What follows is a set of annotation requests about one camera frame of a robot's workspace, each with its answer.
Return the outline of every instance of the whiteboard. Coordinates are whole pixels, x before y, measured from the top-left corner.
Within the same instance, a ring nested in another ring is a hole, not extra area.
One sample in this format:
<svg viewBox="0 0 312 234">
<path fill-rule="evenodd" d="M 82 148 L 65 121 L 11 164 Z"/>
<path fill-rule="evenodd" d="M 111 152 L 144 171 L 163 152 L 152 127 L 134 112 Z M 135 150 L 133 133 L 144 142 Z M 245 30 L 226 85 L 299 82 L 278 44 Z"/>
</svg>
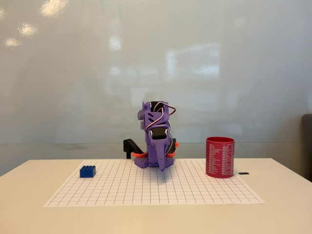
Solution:
<svg viewBox="0 0 312 234">
<path fill-rule="evenodd" d="M 312 110 L 305 0 L 3 0 L 0 143 L 295 142 Z"/>
</svg>

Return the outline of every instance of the red cylinder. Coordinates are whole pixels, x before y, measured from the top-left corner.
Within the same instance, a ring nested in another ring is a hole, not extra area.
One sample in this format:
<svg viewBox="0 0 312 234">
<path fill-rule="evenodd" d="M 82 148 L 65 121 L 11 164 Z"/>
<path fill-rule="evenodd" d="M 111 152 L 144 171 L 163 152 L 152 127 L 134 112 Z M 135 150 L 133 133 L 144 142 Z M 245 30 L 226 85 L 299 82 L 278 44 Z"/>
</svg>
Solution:
<svg viewBox="0 0 312 234">
<path fill-rule="evenodd" d="M 234 143 L 227 137 L 206 139 L 206 174 L 215 178 L 230 178 L 234 169 Z"/>
</svg>

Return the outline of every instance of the purple robot arm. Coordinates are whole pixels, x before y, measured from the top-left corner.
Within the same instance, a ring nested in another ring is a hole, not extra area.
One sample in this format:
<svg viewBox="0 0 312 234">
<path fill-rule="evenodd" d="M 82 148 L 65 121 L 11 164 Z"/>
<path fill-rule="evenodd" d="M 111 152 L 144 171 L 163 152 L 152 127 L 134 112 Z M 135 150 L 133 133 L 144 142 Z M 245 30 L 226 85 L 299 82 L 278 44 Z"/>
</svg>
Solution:
<svg viewBox="0 0 312 234">
<path fill-rule="evenodd" d="M 152 101 L 143 103 L 142 110 L 138 112 L 141 129 L 145 131 L 147 155 L 135 158 L 137 166 L 159 167 L 163 171 L 173 164 L 173 158 L 166 156 L 170 150 L 175 150 L 175 139 L 170 134 L 169 107 L 173 108 L 167 102 Z"/>
</svg>

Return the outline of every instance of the black object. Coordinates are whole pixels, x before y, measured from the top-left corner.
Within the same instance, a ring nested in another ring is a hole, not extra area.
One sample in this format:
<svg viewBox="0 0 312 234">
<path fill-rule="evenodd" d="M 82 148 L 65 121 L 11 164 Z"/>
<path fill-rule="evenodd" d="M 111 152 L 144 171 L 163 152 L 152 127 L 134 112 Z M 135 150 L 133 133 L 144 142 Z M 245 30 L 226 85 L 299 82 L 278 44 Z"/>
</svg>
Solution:
<svg viewBox="0 0 312 234">
<path fill-rule="evenodd" d="M 152 138 L 154 140 L 166 139 L 166 137 L 167 137 L 167 134 L 166 134 L 166 129 L 164 127 L 152 129 Z"/>
<path fill-rule="evenodd" d="M 159 109 L 159 108 L 164 108 L 164 104 L 163 103 L 159 103 L 159 101 L 151 101 L 151 110 L 152 110 L 152 112 L 157 112 L 157 110 Z"/>
<path fill-rule="evenodd" d="M 304 115 L 301 122 L 304 178 L 312 182 L 312 114 Z"/>
<path fill-rule="evenodd" d="M 127 159 L 131 159 L 131 153 L 142 154 L 143 151 L 132 139 L 123 140 L 123 151 L 127 153 Z"/>
<path fill-rule="evenodd" d="M 173 138 L 172 141 L 173 141 L 172 143 L 170 141 L 171 147 L 170 147 L 169 151 L 167 152 L 168 154 L 172 154 L 174 151 L 176 151 L 176 139 Z"/>
</svg>

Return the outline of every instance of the grid paper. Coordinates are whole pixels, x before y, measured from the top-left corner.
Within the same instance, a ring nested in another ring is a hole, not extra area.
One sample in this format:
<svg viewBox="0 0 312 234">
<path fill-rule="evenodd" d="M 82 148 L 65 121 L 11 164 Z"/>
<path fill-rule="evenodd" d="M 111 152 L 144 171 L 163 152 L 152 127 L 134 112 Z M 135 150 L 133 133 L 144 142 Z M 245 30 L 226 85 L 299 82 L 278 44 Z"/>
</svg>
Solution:
<svg viewBox="0 0 312 234">
<path fill-rule="evenodd" d="M 94 178 L 79 178 L 83 165 L 95 165 Z M 139 168 L 133 160 L 83 161 L 44 207 L 165 204 L 265 203 L 239 176 L 205 174 L 205 159 L 176 159 L 163 172 Z"/>
</svg>

